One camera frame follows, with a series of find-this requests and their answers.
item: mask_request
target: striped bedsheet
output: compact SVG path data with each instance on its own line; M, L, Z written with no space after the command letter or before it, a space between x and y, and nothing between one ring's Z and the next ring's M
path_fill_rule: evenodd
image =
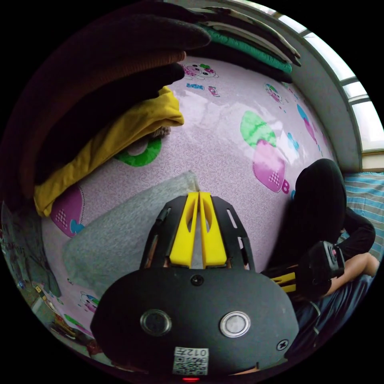
M368 219L376 229L370 253L381 260L384 254L384 172L348 174L344 181L347 206ZM345 233L340 240L347 237Z

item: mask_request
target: red light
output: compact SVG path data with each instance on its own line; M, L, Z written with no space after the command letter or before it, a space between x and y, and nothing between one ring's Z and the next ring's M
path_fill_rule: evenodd
M198 377L184 377L183 381L185 383L197 383L200 379Z

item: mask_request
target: qr code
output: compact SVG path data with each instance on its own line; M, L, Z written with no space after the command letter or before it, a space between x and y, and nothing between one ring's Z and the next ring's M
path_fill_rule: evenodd
M208 350L203 348L176 348L173 374L202 376L208 374Z

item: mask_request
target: wall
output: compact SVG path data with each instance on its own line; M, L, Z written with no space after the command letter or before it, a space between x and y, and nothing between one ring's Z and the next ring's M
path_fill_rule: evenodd
M363 156L363 170L370 172L384 172L384 153Z
M282 34L301 55L301 67L293 66L292 78L310 101L333 144L335 156L343 172L359 172L362 167L361 142L354 114L336 75L312 46L281 22L228 0L166 0L186 8L221 6L237 10L261 20Z

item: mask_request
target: window frame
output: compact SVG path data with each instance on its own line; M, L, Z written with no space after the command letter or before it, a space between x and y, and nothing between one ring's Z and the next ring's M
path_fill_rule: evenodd
M255 8L255 7L250 7L250 6L247 6L244 3L237 2L236 0L221 0L221 2L224 3L224 4L227 4L228 6L235 5L236 7L242 8L243 10L245 10L247 12L254 12L258 16L260 16L261 19L270 21L273 24L275 24L276 26L284 29L293 38L296 38L296 39L298 37L301 38L300 42L302 43L302 45L304 45L305 48L311 54L313 54L315 56L315 58L320 62L322 67L325 69L327 74L330 76L330 78L333 80L334 84L338 88L339 93L340 93L342 99L344 100L344 102L345 102L345 104L347 106L348 114L350 115L350 118L351 118L351 121L352 121L352 125L353 125L353 128L354 128L354 134L355 134L356 140L358 142L358 147L360 149L360 153L358 154L359 155L360 169L362 169L362 156L363 155L366 155L366 154L375 155L377 153L381 153L384 150L384 148L377 148L377 149L372 149L372 150L371 149L370 150L363 150L362 149L360 127L358 125L358 122L357 122L355 113L353 111L352 105L359 104L359 103L364 103L364 102L367 102L367 101L371 101L371 99L370 99L370 97L368 95L361 95L361 96L357 96L357 97L354 97L354 98L351 98L351 99L348 98L348 95L347 95L346 91L344 90L343 86L349 85L349 84L353 84L355 82L359 82L358 78L356 76L353 76L351 78L347 78L347 79L344 79L344 80L339 80L339 78L337 77L336 73L333 71L331 66L326 61L326 59L316 50L316 48L314 48L305 39L305 36L307 36L310 33L313 33L312 31L310 31L309 29L306 29L306 30L304 30L304 31L302 31L300 33L296 32L293 28L291 28L290 26L288 26L287 24L285 24L284 22L279 20L279 18L281 16L284 16L284 14L282 14L282 13L280 13L278 11L276 11L275 13L270 15L270 14L265 13L265 12Z

